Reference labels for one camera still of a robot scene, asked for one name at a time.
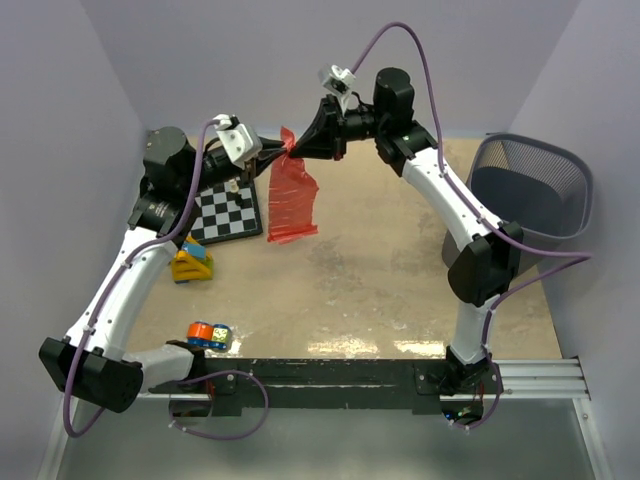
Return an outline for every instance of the beige tabletop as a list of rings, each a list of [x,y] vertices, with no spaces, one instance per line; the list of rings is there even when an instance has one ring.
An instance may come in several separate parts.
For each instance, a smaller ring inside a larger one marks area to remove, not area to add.
[[[447,161],[463,179],[479,142],[445,142]],[[189,324],[201,320],[232,328],[226,356],[443,354],[458,302],[440,258],[442,221],[378,158],[372,142],[350,144],[341,162],[308,160],[306,166],[320,187],[314,208],[319,233],[286,245],[267,243],[265,234],[211,246],[211,281],[176,285],[167,267],[129,351],[184,339]],[[268,173],[256,181],[265,232],[268,185]],[[560,358],[539,284],[508,299],[496,319],[498,358]]]

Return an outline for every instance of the gray basket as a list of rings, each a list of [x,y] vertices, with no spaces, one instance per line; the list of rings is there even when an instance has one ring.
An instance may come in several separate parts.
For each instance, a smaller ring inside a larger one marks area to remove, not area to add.
[[[500,133],[478,148],[467,187],[485,207],[524,230],[524,244],[555,250],[589,225],[593,180],[589,167],[566,150]],[[442,259],[450,267],[459,252],[447,232]],[[522,252],[521,274],[541,257]]]

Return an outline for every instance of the chessboard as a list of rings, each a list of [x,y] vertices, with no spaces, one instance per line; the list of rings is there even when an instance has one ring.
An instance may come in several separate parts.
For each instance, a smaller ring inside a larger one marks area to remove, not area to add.
[[[229,182],[204,190],[196,202],[202,216],[193,224],[191,236],[201,245],[252,237],[262,233],[262,221],[253,182],[231,192]]]

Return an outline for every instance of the red plastic bag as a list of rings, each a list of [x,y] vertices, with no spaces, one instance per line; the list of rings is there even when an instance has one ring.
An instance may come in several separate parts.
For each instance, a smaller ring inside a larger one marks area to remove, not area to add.
[[[318,233],[312,219],[318,184],[305,170],[303,159],[289,157],[296,143],[293,132],[282,127],[280,138],[287,153],[271,165],[267,241],[284,244]]]

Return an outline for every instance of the wall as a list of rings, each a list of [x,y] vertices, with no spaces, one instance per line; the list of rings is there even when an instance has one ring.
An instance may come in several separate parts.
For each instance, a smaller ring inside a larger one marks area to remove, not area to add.
[[[60,395],[38,360],[106,273],[142,125],[76,0],[0,15],[0,478],[33,479]]]
[[[316,73],[351,66],[385,23],[424,42],[448,132],[506,129],[579,0],[81,0],[145,125],[187,130],[220,112],[258,128],[311,123],[324,91]],[[371,98],[385,66],[409,71],[416,111],[431,125],[411,39],[389,32],[361,71]]]
[[[512,130],[575,152],[591,167],[595,258],[545,290],[565,356],[580,355],[619,480],[637,478],[640,420],[640,3],[583,0]]]

